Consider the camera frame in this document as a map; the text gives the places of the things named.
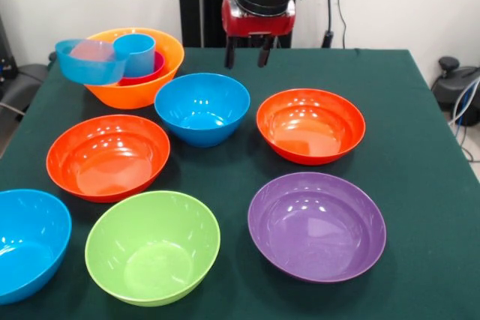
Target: metal stand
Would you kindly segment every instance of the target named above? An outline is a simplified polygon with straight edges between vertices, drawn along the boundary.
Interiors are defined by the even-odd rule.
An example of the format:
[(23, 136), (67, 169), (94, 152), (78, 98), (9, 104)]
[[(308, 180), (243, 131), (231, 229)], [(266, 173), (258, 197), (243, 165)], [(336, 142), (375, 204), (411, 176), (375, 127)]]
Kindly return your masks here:
[[(184, 46), (225, 47), (227, 39), (222, 26), (223, 0), (180, 0), (181, 38)], [(238, 39), (235, 47), (262, 47), (262, 41)], [(290, 48), (292, 33), (278, 38), (277, 46)]]

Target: blue cup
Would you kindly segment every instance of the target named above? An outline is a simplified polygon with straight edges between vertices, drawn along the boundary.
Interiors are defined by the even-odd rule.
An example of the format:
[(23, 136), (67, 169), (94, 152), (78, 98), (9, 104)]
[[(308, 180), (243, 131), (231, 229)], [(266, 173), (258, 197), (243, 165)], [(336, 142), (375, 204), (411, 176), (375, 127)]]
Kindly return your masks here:
[(155, 66), (155, 39), (146, 34), (126, 34), (113, 42), (113, 49), (128, 55), (124, 76), (135, 78), (153, 73)]

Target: bowl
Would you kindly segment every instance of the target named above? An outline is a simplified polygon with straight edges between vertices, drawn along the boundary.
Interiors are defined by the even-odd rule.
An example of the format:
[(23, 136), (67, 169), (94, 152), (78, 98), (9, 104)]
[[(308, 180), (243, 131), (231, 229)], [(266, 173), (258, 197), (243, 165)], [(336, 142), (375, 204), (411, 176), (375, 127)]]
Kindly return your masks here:
[(195, 73), (164, 85), (155, 98), (163, 123), (186, 143), (217, 145), (240, 125), (250, 107), (248, 90), (228, 76)]
[(280, 156), (302, 165), (330, 163), (354, 149), (365, 120), (348, 100), (319, 89), (291, 89), (260, 105), (256, 124)]
[(86, 85), (86, 88), (95, 97), (112, 108), (138, 109), (152, 105), (158, 89), (172, 80), (185, 56), (183, 46), (178, 40), (167, 33), (154, 29), (119, 28), (92, 35), (89, 39), (113, 42), (117, 37), (133, 33), (147, 34), (153, 37), (155, 39), (155, 50), (163, 54), (165, 65), (161, 75), (150, 82), (128, 86), (119, 86), (118, 84)]
[(114, 205), (85, 246), (91, 278), (129, 304), (157, 307), (195, 289), (217, 258), (220, 229), (199, 200), (152, 191)]
[(312, 283), (363, 274), (386, 244), (385, 222), (372, 199), (348, 181), (319, 172), (267, 183), (250, 204), (248, 228), (273, 265)]
[(133, 115), (89, 119), (65, 131), (46, 156), (63, 190), (92, 202), (117, 202), (147, 188), (170, 153), (165, 132)]
[(161, 55), (159, 52), (155, 52), (155, 64), (154, 64), (153, 73), (145, 76), (139, 76), (137, 78), (128, 78), (124, 76), (118, 82), (118, 85), (120, 86), (136, 85), (136, 84), (142, 84), (143, 82), (150, 82), (152, 80), (155, 80), (164, 73), (163, 72), (164, 65), (165, 65), (165, 58), (163, 57), (163, 55)]
[(113, 45), (96, 40), (63, 40), (55, 45), (60, 69), (72, 82), (106, 85), (118, 82), (125, 71), (127, 56)]
[(70, 213), (39, 190), (0, 192), (0, 305), (44, 287), (62, 263), (70, 240)]

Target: dark green table cover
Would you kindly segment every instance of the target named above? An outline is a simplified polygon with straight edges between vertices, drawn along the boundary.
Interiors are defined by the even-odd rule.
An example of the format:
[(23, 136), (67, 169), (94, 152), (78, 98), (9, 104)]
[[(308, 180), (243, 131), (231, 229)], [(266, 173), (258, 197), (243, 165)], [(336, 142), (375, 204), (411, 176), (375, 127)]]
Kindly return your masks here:
[[(87, 273), (86, 237), (110, 205), (57, 188), (45, 156), (72, 125), (122, 111), (104, 106), (53, 67), (0, 160), (0, 190), (27, 187), (60, 197), (73, 218), (72, 236), (53, 279), (33, 297), (0, 307), (1, 319), (480, 319), (480, 186), (410, 54), (282, 49), (263, 69), (257, 55), (239, 50), (235, 68), (227, 70), (222, 49), (187, 49), (178, 74), (231, 75), (250, 91), (251, 108), (233, 136), (214, 148), (170, 137), (168, 163), (149, 189), (178, 190), (206, 203), (222, 242), (202, 284), (157, 308), (124, 304)], [(255, 125), (258, 106), (277, 91), (300, 87), (333, 91), (360, 108), (367, 132), (353, 153), (306, 167), (267, 146)], [(126, 113), (160, 121), (153, 106)], [(353, 182), (382, 211), (387, 246), (363, 276), (334, 285), (303, 283), (270, 265), (250, 240), (247, 209), (255, 192), (277, 176), (305, 170)]]

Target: light blue cup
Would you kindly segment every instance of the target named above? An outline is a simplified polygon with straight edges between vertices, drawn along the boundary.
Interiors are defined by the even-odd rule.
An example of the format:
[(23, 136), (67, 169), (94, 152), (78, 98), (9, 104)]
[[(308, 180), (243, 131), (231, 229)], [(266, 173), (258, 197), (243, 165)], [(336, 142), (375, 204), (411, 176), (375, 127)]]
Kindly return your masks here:
[(59, 199), (38, 190), (0, 192), (0, 305), (21, 301), (55, 274), (72, 221)]
[(126, 34), (113, 42), (116, 52), (128, 55), (124, 76), (136, 78), (153, 73), (155, 67), (155, 39), (147, 34)]
[(111, 43), (98, 40), (63, 40), (55, 45), (63, 75), (72, 82), (107, 85), (122, 79), (128, 56)]
[(250, 94), (228, 76), (196, 73), (165, 84), (154, 106), (180, 139), (207, 148), (220, 144), (240, 125), (250, 107)]

